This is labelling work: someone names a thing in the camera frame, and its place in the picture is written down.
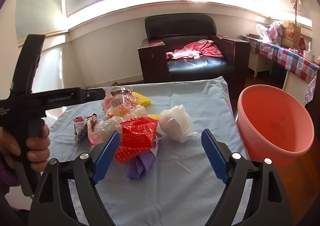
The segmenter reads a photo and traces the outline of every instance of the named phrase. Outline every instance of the armchair backrest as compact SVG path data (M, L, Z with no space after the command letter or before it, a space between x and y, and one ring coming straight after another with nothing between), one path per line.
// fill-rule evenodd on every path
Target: armchair backrest
M145 19L145 27L148 40L161 39L167 52L217 34L213 19L202 13L151 16Z

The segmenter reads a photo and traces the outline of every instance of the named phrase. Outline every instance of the plastic bucket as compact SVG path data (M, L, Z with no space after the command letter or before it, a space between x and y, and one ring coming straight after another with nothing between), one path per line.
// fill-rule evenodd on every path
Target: plastic bucket
M282 168L306 153L314 138L311 117L287 92L268 85L244 89L237 125L251 160L270 158Z

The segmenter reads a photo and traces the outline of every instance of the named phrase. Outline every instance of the tablecloth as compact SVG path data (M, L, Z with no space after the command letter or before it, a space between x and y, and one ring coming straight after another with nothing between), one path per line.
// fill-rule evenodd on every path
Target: tablecloth
M205 225L223 192L201 146L200 133L208 128L218 141L232 152L246 157L222 77L214 80L171 82L130 86L152 100L149 114L183 104L199 136L185 143L162 138L157 158L148 174L139 179L127 178L128 164L113 160L97 191L117 226L194 226ZM74 159L89 151L89 144L73 143L75 116L98 114L103 117L100 101L69 106L50 128L51 157L59 161ZM79 220L87 223L71 180L70 191ZM244 216L251 182L245 191L234 222Z
M264 43L261 39L248 36L239 36L239 39L250 42L252 52L272 59L286 70L306 81L309 84L309 89L305 95L306 104L313 99L316 79L320 69L318 65L286 48L271 43Z

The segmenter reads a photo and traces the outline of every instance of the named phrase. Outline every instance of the light blue tablecloth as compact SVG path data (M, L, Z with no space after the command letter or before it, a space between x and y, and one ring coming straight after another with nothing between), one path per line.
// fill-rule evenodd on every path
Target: light blue tablecloth
M117 226L204 225L225 185L215 176L201 146L201 132L210 129L231 152L246 156L231 112L226 82L221 77L130 87L152 100L152 104L146 107L149 114L159 114L183 104L199 136L185 143L164 136L158 156L144 178L127 178L128 164L113 160L105 179L96 186L101 200ZM87 142L73 143L73 118L92 113L103 118L100 101L67 108L50 128L51 157L67 161L88 151ZM70 190L78 218L86 223L73 182ZM243 218L249 191L247 185L234 222Z

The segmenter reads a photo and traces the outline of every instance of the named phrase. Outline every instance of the brown paper bag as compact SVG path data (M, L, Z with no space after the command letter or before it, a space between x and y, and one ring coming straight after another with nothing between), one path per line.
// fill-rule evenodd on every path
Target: brown paper bag
M280 23L283 31L281 45L285 48L299 48L301 27L289 21Z

